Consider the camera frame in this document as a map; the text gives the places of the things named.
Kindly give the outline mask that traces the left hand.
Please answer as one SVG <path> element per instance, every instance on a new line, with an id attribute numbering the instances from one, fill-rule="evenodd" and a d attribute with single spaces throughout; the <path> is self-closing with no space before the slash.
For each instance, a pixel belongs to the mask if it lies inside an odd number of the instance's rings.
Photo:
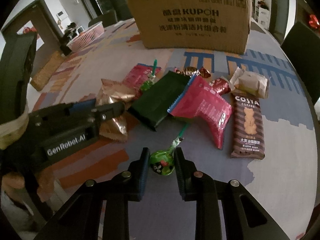
<path id="1" fill-rule="evenodd" d="M 36 175 L 39 187 L 37 195 L 41 202 L 49 200 L 54 192 L 54 174 L 51 167 L 45 168 Z M 18 173 L 9 173 L 2 178 L 2 189 L 12 200 L 23 204 L 23 200 L 17 193 L 17 190 L 24 188 L 24 178 Z"/>

